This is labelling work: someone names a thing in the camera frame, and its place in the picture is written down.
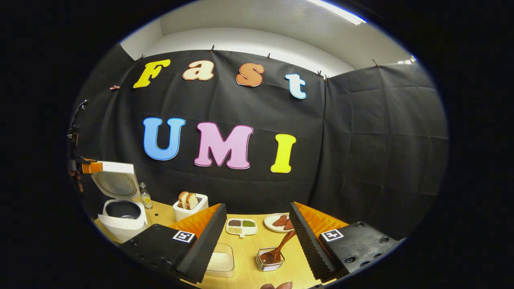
black fabric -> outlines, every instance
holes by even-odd
[[[351,71],[327,81],[320,168],[310,206],[406,237],[438,193],[446,116],[419,65]]]
[[[164,59],[171,64],[149,86],[132,88],[147,63]],[[182,73],[198,60],[214,63],[214,77],[184,80]],[[235,81],[239,67],[248,62],[265,68],[257,87]],[[287,211],[288,202],[296,201],[347,223],[365,221],[401,239],[437,195],[447,159],[446,119],[432,81],[418,65],[370,67],[323,81],[311,71],[266,57],[190,50],[145,57],[115,70],[126,73],[123,83],[104,81],[88,94],[98,108],[88,106],[78,120],[81,129],[90,126],[78,151],[134,164],[155,201],[171,205],[180,192],[190,191],[208,195],[210,205],[227,204],[228,213],[246,214]],[[290,94],[284,76],[292,73],[305,80],[307,98]],[[110,91],[113,84],[121,89]],[[168,147],[166,121],[186,120],[174,158],[146,155],[142,122],[147,117],[162,120],[160,148]],[[205,121],[216,123],[224,139],[236,125],[253,127],[249,169],[228,168],[228,157],[220,167],[194,164],[200,143],[196,126]],[[287,174],[270,171],[280,133],[297,139]],[[105,197],[94,183],[89,180],[84,191],[99,195],[101,208]]]
[[[133,63],[132,58],[117,44],[104,55],[83,83],[73,105],[75,109],[84,99],[89,100],[86,109],[77,116],[76,123],[80,128],[76,156],[100,157],[100,131],[109,101],[115,93],[109,88],[119,85]],[[85,211],[90,218],[95,219],[101,213],[105,201],[110,198],[102,194],[90,175],[82,176],[81,183],[84,188],[82,202]]]
[[[170,59],[151,84],[133,89],[153,61]],[[208,81],[182,78],[188,65],[198,60],[214,63]],[[263,83],[241,86],[235,77],[244,63],[265,67]],[[305,80],[308,97],[299,100],[289,92],[286,74],[298,73]],[[226,203],[228,213],[273,213],[287,211],[287,200],[307,203],[316,176],[321,149],[324,81],[311,71],[266,57],[229,51],[193,50],[164,53],[137,61],[115,96],[101,159],[134,164],[138,180],[145,182],[152,199],[173,204],[182,191],[209,196],[209,204]],[[183,118],[178,154],[166,161],[146,155],[143,148],[147,117],[158,117],[157,144],[168,147],[169,118]],[[234,126],[249,125],[254,131],[248,145],[250,168],[230,169],[214,163],[194,164],[198,157],[199,122],[214,122],[226,139]],[[291,151],[290,173],[272,173],[277,154],[276,134],[290,134],[297,142]]]

wire mesh container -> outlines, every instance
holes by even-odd
[[[266,252],[270,252],[275,248],[276,247],[262,248],[262,249],[259,249],[259,251],[257,251],[257,256],[255,257],[255,262],[257,263],[257,268],[260,271],[266,272],[266,271],[276,270],[276,269],[280,268],[280,266],[282,266],[282,264],[284,264],[284,262],[286,261],[286,258],[284,257],[284,255],[282,254],[282,252],[280,252],[280,262],[279,263],[275,263],[275,264],[263,264],[262,263],[261,255]]]

ceiling light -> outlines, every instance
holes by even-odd
[[[323,1],[320,1],[320,0],[307,0],[311,3],[314,3],[318,6],[321,6],[327,10],[330,10],[331,12],[343,17],[344,19],[352,22],[353,24],[355,25],[359,25],[361,23],[366,23],[366,21],[364,21],[362,18],[358,17],[358,16],[355,16],[347,11],[344,11],[343,9],[341,8],[337,8],[336,6],[334,5],[331,5],[331,4],[328,4],[328,3],[325,3]]]

hand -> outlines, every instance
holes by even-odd
[[[265,284],[261,286],[261,289],[292,289],[292,282],[280,284],[277,288],[271,284]]]

glass bottle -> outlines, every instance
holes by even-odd
[[[150,194],[148,194],[148,190],[146,189],[146,184],[143,182],[139,183],[139,191],[141,192],[141,201],[146,209],[151,209],[152,200],[150,199]]]

